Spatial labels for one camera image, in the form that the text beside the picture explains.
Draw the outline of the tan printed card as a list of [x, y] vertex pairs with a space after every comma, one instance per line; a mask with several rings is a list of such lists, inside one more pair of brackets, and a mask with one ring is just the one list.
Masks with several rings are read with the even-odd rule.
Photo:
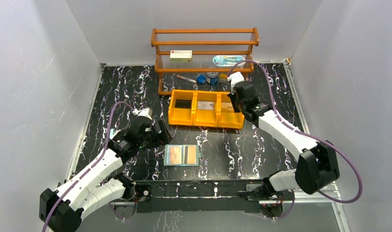
[[180, 165], [182, 164], [182, 146], [172, 145], [168, 147], [168, 164]]

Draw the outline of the green card holder wallet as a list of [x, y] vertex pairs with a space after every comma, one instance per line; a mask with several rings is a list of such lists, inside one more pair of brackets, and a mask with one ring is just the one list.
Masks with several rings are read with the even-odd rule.
[[202, 154], [197, 145], [166, 145], [165, 166], [198, 166]]

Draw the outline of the orange three-compartment bin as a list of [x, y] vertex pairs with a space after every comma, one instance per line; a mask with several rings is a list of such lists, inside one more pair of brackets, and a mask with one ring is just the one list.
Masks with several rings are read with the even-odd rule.
[[171, 94], [168, 123], [240, 130], [244, 125], [244, 115], [234, 111], [228, 94], [220, 91], [175, 89]]

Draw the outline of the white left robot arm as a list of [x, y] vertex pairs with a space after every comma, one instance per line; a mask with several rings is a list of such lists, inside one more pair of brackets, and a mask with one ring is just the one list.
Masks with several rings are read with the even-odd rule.
[[72, 179], [40, 195], [39, 218], [43, 231], [75, 232], [81, 222], [103, 205], [135, 196], [134, 180], [109, 175], [136, 156], [140, 149], [153, 149], [172, 140], [166, 123], [149, 116], [137, 116], [129, 127], [110, 137], [108, 144], [89, 165]]

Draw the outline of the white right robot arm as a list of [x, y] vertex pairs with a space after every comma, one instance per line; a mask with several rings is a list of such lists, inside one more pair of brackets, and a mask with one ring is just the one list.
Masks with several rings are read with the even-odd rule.
[[296, 189], [313, 194], [339, 178], [335, 150], [304, 136], [268, 103], [261, 102], [253, 84], [248, 81], [232, 84], [228, 96], [236, 113], [242, 113], [247, 121], [270, 134], [296, 159], [295, 169], [277, 171], [264, 179], [268, 194]]

